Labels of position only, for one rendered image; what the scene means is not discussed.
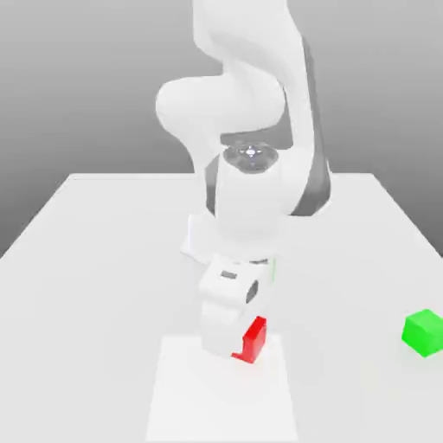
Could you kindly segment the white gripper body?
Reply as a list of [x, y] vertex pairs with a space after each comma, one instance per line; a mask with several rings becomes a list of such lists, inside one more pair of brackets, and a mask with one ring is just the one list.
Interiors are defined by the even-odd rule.
[[255, 311], [203, 301], [200, 316], [202, 347], [223, 358], [241, 353], [243, 336], [256, 317]]

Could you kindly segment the small green cube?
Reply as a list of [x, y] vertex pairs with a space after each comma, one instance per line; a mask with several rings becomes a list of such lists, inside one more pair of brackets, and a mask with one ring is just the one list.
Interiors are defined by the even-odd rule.
[[407, 316], [401, 340], [423, 357], [443, 350], [443, 318], [429, 309]]

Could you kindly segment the small red cube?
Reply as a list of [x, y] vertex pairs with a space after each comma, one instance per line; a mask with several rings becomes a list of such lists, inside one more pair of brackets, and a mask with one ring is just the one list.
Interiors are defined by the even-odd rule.
[[241, 352], [233, 352], [231, 357], [254, 364], [266, 342], [266, 330], [266, 318], [257, 316], [243, 335]]

